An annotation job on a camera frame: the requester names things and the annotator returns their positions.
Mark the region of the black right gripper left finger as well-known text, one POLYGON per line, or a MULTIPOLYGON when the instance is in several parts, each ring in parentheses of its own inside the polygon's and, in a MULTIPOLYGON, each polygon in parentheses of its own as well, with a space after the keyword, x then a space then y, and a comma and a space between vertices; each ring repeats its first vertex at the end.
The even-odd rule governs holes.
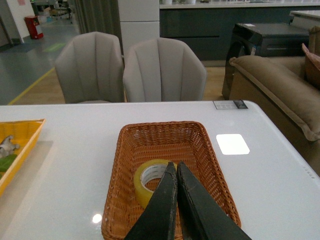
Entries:
POLYGON ((149 203, 125 236, 126 240, 173 240, 177 215, 178 180, 169 162, 149 203))

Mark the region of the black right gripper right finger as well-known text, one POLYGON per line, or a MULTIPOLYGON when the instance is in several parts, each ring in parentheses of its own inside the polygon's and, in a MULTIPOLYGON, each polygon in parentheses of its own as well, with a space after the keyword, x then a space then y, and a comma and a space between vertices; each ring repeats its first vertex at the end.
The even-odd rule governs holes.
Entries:
POLYGON ((177 166, 177 204, 184 240, 249 240, 184 162, 177 166))

